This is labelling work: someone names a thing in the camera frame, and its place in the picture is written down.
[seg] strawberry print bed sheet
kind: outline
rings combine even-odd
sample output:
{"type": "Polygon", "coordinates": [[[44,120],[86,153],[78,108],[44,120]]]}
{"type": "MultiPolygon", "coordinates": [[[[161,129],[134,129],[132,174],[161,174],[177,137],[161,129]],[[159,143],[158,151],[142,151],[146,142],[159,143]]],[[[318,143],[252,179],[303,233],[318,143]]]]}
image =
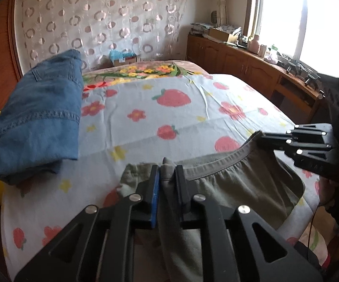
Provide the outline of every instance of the strawberry print bed sheet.
{"type": "MultiPolygon", "coordinates": [[[[184,75],[96,87],[83,94],[79,160],[58,175],[6,187],[1,230],[10,277],[85,206],[108,206],[128,163],[161,163],[238,148],[255,131],[285,132],[292,121],[265,97],[230,75],[184,75]]],[[[277,157],[302,178],[306,190],[279,233],[288,241],[306,229],[318,198],[318,176],[277,157]]],[[[136,281],[164,282],[162,266],[136,246],[136,281]]]]}

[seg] silver bolt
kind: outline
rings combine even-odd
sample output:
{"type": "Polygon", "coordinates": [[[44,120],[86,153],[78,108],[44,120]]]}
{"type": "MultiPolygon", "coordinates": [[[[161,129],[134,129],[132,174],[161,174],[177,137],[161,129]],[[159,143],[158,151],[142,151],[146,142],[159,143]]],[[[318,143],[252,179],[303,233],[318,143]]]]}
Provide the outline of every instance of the silver bolt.
{"type": "Polygon", "coordinates": [[[194,200],[194,201],[202,202],[202,201],[205,201],[205,200],[206,200],[206,196],[205,196],[205,195],[202,195],[202,194],[195,194],[195,195],[193,196],[193,200],[194,200]]]}
{"type": "Polygon", "coordinates": [[[97,210],[98,208],[96,206],[90,205],[86,207],[85,212],[87,214],[94,214],[95,212],[97,212],[97,210]]]}
{"type": "Polygon", "coordinates": [[[241,213],[241,214],[248,214],[250,212],[250,208],[248,206],[239,206],[238,207],[238,211],[241,213]]]}
{"type": "Polygon", "coordinates": [[[129,199],[131,201],[137,202],[137,201],[140,201],[142,199],[142,197],[141,197],[141,195],[134,193],[134,194],[129,196],[129,199]]]}

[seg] gray garment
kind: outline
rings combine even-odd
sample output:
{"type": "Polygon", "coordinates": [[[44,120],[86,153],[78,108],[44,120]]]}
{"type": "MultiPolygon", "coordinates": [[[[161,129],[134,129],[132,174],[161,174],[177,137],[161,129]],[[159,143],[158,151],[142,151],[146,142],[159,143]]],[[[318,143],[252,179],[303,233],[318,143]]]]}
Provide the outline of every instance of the gray garment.
{"type": "MultiPolygon", "coordinates": [[[[259,149],[253,134],[236,151],[212,154],[177,162],[183,165],[188,181],[195,181],[200,193],[214,198],[220,205],[245,204],[255,210],[274,229],[278,229],[304,193],[300,177],[278,160],[273,151],[259,149]]],[[[121,178],[119,194],[135,192],[139,182],[149,178],[153,164],[129,164],[121,178]]],[[[171,281],[202,281],[202,253],[199,230],[182,230],[174,206],[175,164],[164,158],[161,166],[161,190],[158,203],[158,227],[155,231],[138,231],[146,243],[161,243],[162,256],[171,281]]],[[[156,258],[161,257],[156,249],[156,258]]]]}

